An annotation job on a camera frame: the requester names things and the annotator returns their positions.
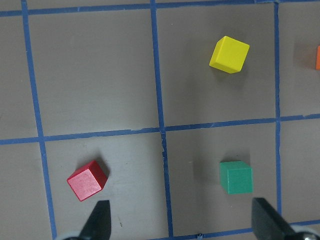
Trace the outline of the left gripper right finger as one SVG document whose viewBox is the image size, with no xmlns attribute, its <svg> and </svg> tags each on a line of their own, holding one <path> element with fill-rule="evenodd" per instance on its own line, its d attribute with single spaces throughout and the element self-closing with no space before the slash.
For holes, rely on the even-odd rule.
<svg viewBox="0 0 320 240">
<path fill-rule="evenodd" d="M 251 202 L 251 228 L 258 240 L 294 240 L 296 232 L 263 197 Z"/>
</svg>

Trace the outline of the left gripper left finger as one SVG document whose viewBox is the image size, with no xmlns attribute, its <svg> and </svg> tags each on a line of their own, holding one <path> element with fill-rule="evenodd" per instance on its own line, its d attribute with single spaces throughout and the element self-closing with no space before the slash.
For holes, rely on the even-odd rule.
<svg viewBox="0 0 320 240">
<path fill-rule="evenodd" d="M 111 207 L 109 200 L 100 200 L 83 226 L 81 240 L 109 240 L 111 236 Z"/>
</svg>

